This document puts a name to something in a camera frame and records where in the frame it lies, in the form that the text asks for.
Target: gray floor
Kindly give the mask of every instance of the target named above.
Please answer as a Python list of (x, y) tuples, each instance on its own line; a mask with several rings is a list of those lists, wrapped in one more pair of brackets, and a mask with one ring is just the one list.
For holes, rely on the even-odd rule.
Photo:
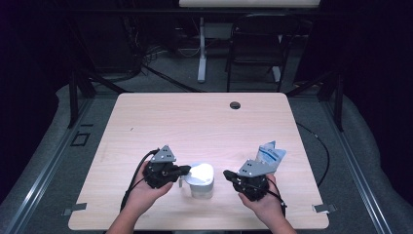
[[(291, 53), (282, 87), (284, 93), (294, 88), (292, 78), (301, 49), (296, 47)], [(221, 50), (208, 50), (206, 81), (203, 84), (197, 82), (198, 56), (188, 58), (180, 54), (157, 53), (156, 59), (149, 66), (188, 86), (206, 92), (225, 92), (223, 55), (225, 53)], [(247, 71), (249, 72), (236, 72), (235, 75), (241, 80), (247, 79), (243, 77), (247, 74), (271, 79), (268, 77), (271, 74), (262, 70)], [(145, 69), (138, 76), (116, 84), (137, 93), (184, 92)], [(80, 96), (81, 118), (72, 130), (66, 128), (70, 113), (68, 88), (64, 87), (57, 92), (60, 103), (55, 120), (16, 186), (0, 206), (1, 233), (78, 233), (67, 227), (70, 216), (61, 214), (64, 209), (76, 203), (116, 101), (114, 92), (100, 84), (94, 85), (97, 90), (94, 99), (83, 99)], [(249, 92), (268, 92), (261, 88), (274, 87), (271, 84), (255, 85), (256, 83), (254, 86), (248, 85), (249, 88), (252, 87)], [(244, 92), (244, 88), (233, 92)], [(334, 204), (338, 211), (329, 215), (330, 225), (325, 230), (298, 232), (413, 233), (413, 209), (392, 190), (380, 170), (380, 153), (374, 136), (357, 108), (345, 98), (345, 132), (339, 133), (331, 123), (330, 103), (318, 102), (316, 90), (317, 88), (313, 88), (300, 97), (291, 97), (289, 101), (296, 121), (316, 133), (328, 148), (330, 167), (319, 192), (323, 202)], [(316, 181), (319, 181), (326, 167), (326, 151), (313, 134), (301, 127), (297, 128)], [(90, 135), (83, 147), (70, 145), (77, 131)], [(38, 197), (28, 196), (30, 192)]]

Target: forearm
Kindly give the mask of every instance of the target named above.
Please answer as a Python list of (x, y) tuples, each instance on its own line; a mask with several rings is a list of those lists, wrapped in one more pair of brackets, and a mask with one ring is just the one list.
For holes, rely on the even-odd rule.
[(291, 224), (284, 218), (271, 222), (264, 222), (273, 234), (295, 234), (297, 233)]
[(125, 207), (119, 215), (116, 217), (115, 221), (110, 226), (107, 234), (131, 234), (134, 230), (134, 225), (141, 214), (134, 212), (132, 209)]

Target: paper cup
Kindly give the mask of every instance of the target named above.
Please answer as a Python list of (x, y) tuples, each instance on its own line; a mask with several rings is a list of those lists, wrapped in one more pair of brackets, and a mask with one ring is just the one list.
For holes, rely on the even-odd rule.
[(213, 194), (213, 167), (206, 163), (191, 165), (185, 181), (191, 187), (191, 195), (198, 199), (209, 199)]

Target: dark background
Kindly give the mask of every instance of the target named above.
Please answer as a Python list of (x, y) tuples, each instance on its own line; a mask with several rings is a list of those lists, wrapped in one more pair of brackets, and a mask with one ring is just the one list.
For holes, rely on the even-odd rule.
[[(135, 28), (125, 28), (125, 19), (72, 19), (44, 12), (55, 5), (115, 9), (125, 4), (115, 0), (84, 2), (70, 1), (69, 6), (65, 1), (21, 0), (2, 1), (0, 5), (1, 201), (51, 124), (58, 105), (55, 92), (68, 83), (76, 65), (105, 72), (139, 70), (136, 55), (144, 51), (144, 41), (142, 48), (131, 46)], [(154, 2), (176, 6), (176, 1), (166, 0), (153, 1), (146, 7), (157, 7)], [(137, 4), (135, 7), (148, 4), (132, 3)], [(394, 189), (413, 205), (412, 4), (333, 0), (323, 1), (320, 9), (337, 16), (357, 16), (313, 19), (314, 29), (296, 81), (316, 79), (326, 71), (340, 69), (345, 95), (356, 104), (376, 138), (383, 171)], [(182, 19), (157, 21), (165, 29), (163, 34), (156, 30), (148, 33), (173, 49), (176, 35), (170, 28), (178, 22), (185, 23)], [(107, 30), (113, 37), (99, 37), (99, 32)]]

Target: table leg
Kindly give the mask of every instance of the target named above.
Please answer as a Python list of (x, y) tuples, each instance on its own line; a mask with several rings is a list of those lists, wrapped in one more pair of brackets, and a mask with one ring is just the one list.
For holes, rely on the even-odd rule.
[(200, 20), (200, 66), (198, 68), (198, 82), (206, 81), (207, 56), (206, 56), (206, 37), (204, 33), (204, 18)]

